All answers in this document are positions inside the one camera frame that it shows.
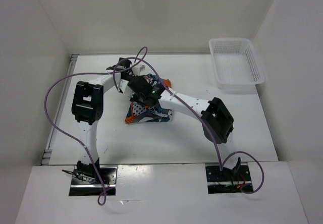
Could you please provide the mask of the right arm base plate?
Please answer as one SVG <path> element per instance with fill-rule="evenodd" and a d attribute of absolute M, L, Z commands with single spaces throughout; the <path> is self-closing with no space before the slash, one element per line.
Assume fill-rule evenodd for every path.
<path fill-rule="evenodd" d="M 249 167 L 243 164 L 233 175 L 230 169 L 215 164 L 205 166 L 207 189 L 209 194 L 241 193 L 241 188 L 246 192 L 253 191 Z"/>

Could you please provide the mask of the colourful patterned shorts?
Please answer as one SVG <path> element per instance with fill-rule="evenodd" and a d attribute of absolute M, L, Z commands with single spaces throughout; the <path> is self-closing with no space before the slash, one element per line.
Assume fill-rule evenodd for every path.
<path fill-rule="evenodd" d="M 134 93 L 130 97 L 130 106 L 125 118 L 126 124 L 134 124 L 140 122 L 168 122 L 173 117 L 173 111 L 165 109 L 157 104 L 149 107 L 139 101 Z"/>

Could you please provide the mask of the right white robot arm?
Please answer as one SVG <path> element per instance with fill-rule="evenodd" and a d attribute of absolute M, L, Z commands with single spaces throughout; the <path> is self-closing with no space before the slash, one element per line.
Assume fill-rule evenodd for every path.
<path fill-rule="evenodd" d="M 162 108 L 177 111 L 199 120 L 205 137 L 211 141 L 217 152 L 220 170 L 226 180 L 233 180 L 239 174 L 234 163 L 225 163 L 236 153 L 230 153 L 221 159 L 219 144 L 226 144 L 234 129 L 234 119 L 221 99 L 204 100 L 175 92 L 161 79 L 154 85 L 149 84 L 143 76 L 135 76 L 128 83 L 134 93 L 134 100 L 148 108 Z"/>

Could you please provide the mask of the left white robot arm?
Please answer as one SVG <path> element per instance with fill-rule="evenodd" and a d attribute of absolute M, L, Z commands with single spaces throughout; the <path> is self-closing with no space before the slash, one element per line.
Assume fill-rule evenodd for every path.
<path fill-rule="evenodd" d="M 72 101 L 72 114 L 78 123 L 80 141 L 84 148 L 77 162 L 77 173 L 91 184 L 99 181 L 101 176 L 96 133 L 98 121 L 103 115 L 104 94 L 115 84 L 120 86 L 120 82 L 131 74 L 130 70 L 125 71 L 132 66 L 131 61 L 124 58 L 119 58 L 119 61 L 121 63 L 118 66 L 109 67 L 108 70 L 121 70 L 121 73 L 100 75 L 88 82 L 79 81 Z"/>

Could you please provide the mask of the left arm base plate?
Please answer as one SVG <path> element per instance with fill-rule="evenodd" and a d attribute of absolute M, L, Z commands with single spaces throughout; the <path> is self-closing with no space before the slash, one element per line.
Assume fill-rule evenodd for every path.
<path fill-rule="evenodd" d="M 107 195 L 115 196 L 116 194 L 117 172 L 118 167 L 113 165 L 102 165 L 99 169 Z M 98 196 L 103 192 L 98 177 L 93 178 L 79 174 L 76 167 L 72 173 L 69 196 Z"/>

